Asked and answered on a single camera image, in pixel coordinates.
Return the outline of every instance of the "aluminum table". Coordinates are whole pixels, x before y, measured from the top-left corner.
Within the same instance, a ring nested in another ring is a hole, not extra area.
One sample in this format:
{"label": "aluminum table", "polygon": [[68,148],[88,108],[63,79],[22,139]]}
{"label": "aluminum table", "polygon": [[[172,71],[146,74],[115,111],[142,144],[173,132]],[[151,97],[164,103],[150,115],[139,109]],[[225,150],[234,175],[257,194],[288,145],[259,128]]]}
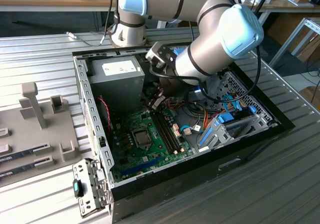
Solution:
{"label": "aluminum table", "polygon": [[[147,30],[150,43],[190,42],[189,28]],[[79,34],[92,44],[97,33]],[[111,48],[109,40],[100,49]],[[0,39],[0,110],[17,107],[20,84],[35,81],[37,98],[61,94],[70,104],[83,158],[90,145],[79,103],[72,52],[90,50],[66,35]],[[237,64],[254,79],[254,54]],[[296,125],[244,166],[123,223],[318,223],[320,114],[263,62],[259,87]],[[108,223],[106,210],[81,219],[71,166],[0,188],[0,223]]]}

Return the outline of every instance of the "motherboard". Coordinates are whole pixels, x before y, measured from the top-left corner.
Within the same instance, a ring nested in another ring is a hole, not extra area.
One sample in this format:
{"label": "motherboard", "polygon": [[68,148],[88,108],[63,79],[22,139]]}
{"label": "motherboard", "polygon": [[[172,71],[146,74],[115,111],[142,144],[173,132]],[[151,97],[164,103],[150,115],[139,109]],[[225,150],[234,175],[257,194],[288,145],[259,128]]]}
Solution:
{"label": "motherboard", "polygon": [[119,182],[193,155],[168,107],[115,120],[114,181]]}

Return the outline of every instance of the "robotic arm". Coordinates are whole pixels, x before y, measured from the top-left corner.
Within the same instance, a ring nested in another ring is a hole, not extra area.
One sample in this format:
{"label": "robotic arm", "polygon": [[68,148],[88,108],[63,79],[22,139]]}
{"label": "robotic arm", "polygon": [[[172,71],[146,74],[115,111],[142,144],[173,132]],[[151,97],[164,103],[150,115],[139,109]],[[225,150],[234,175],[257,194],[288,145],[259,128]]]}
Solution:
{"label": "robotic arm", "polygon": [[[120,23],[111,39],[117,46],[146,43],[145,18],[179,19],[198,23],[199,37],[176,56],[157,42],[146,58],[161,86],[150,106],[182,94],[234,60],[243,59],[263,40],[263,29],[253,12],[233,0],[119,0]],[[180,76],[187,78],[161,78]]]}

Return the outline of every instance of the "green circuit board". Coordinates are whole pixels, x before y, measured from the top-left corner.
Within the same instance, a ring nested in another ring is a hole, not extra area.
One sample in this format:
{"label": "green circuit board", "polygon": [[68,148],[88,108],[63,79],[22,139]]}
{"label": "green circuit board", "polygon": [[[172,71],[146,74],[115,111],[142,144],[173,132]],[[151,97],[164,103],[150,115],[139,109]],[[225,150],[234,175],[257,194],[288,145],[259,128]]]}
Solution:
{"label": "green circuit board", "polygon": [[[157,113],[163,128],[159,128],[159,121],[155,116],[149,111],[140,111],[115,121],[116,130],[111,149],[115,161],[111,171],[115,182],[193,155],[188,142],[183,137],[174,135],[175,120],[170,109],[164,108],[160,113]],[[134,139],[133,132],[141,128],[145,128],[151,137],[151,145],[148,148],[138,147]],[[162,139],[168,136],[163,136],[165,129],[171,132],[171,142],[168,142],[168,139],[165,141]],[[172,151],[173,149],[168,146],[173,142],[176,144],[175,151]]]}

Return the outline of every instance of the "ram slot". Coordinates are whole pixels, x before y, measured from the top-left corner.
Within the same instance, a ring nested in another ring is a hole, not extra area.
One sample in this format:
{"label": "ram slot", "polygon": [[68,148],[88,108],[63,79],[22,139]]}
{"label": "ram slot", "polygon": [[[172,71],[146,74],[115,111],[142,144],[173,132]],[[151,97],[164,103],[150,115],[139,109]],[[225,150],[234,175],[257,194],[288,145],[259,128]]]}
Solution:
{"label": "ram slot", "polygon": [[181,147],[179,146],[177,140],[173,136],[170,128],[168,127],[165,119],[161,114],[155,113],[152,116],[152,120],[156,125],[158,132],[170,154],[172,154],[175,150],[180,150]]}

